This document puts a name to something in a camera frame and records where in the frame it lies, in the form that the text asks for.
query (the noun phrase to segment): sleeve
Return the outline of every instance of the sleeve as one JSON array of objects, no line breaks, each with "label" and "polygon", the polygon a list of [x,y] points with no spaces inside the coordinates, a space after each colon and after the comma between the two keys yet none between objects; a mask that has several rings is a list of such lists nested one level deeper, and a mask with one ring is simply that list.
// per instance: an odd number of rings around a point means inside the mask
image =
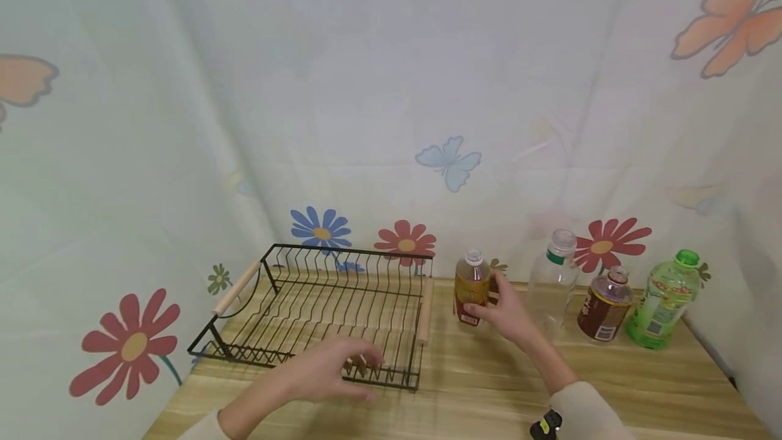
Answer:
[{"label": "sleeve", "polygon": [[576,382],[551,396],[551,408],[562,416],[560,440],[634,440],[595,388]]},{"label": "sleeve", "polygon": [[190,426],[179,440],[231,440],[225,436],[220,424],[217,423],[217,411],[207,414],[204,418]]}]

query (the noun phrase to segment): plastic bottle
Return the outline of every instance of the plastic bottle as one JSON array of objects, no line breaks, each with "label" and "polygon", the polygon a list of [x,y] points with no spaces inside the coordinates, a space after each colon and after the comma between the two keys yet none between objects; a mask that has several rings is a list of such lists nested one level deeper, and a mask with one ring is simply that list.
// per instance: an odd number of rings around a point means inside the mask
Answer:
[{"label": "plastic bottle", "polygon": [[640,305],[627,321],[627,333],[646,348],[663,348],[686,306],[698,297],[701,279],[700,257],[691,250],[679,250],[673,261],[654,266]]},{"label": "plastic bottle", "polygon": [[453,312],[465,325],[477,327],[479,319],[467,311],[464,305],[472,302],[486,306],[489,301],[489,275],[491,267],[483,260],[480,250],[469,250],[456,264],[456,280],[453,284]]},{"label": "plastic bottle", "polygon": [[586,293],[576,322],[586,336],[598,342],[611,342],[633,305],[633,290],[627,285],[624,267],[614,265],[608,275],[598,275]]},{"label": "plastic bottle", "polygon": [[570,304],[570,295],[578,280],[573,263],[576,235],[569,230],[555,230],[548,249],[535,259],[527,287],[527,307],[537,325],[549,336],[562,326]]}]

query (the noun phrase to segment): person's left hand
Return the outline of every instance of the person's left hand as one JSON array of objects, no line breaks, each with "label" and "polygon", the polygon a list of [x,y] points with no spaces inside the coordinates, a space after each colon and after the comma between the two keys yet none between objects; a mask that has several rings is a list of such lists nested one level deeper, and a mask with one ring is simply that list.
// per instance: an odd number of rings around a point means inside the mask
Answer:
[{"label": "person's left hand", "polygon": [[317,403],[339,396],[370,400],[369,388],[341,378],[341,369],[347,359],[351,359],[363,376],[367,372],[367,367],[380,367],[383,363],[383,354],[379,348],[366,340],[340,336],[328,337],[270,373],[277,375],[279,380],[284,380],[290,400]]}]

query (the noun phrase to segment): dish rack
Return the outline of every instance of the dish rack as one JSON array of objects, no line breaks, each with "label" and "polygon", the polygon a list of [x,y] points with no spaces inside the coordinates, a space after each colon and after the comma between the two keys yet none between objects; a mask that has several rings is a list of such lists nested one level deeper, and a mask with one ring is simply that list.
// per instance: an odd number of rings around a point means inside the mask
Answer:
[{"label": "dish rack", "polygon": [[[346,364],[345,380],[417,390],[431,276],[427,255],[274,244],[226,292],[187,351],[276,367],[326,335],[364,338],[386,361],[365,377]],[[252,291],[244,291],[251,281]]]}]

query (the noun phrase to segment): brown tea bottle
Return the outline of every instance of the brown tea bottle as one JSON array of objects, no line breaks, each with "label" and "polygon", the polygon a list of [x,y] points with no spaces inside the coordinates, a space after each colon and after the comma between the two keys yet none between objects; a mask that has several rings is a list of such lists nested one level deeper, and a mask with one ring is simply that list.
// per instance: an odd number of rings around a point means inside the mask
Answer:
[{"label": "brown tea bottle", "polygon": [[456,264],[456,280],[453,285],[453,312],[465,325],[478,326],[479,319],[467,311],[464,305],[472,302],[486,306],[489,301],[489,275],[491,267],[483,260],[480,250],[469,250]]},{"label": "brown tea bottle", "polygon": [[633,304],[633,290],[627,285],[627,271],[614,265],[608,275],[598,275],[578,313],[578,327],[590,338],[611,342]]}]

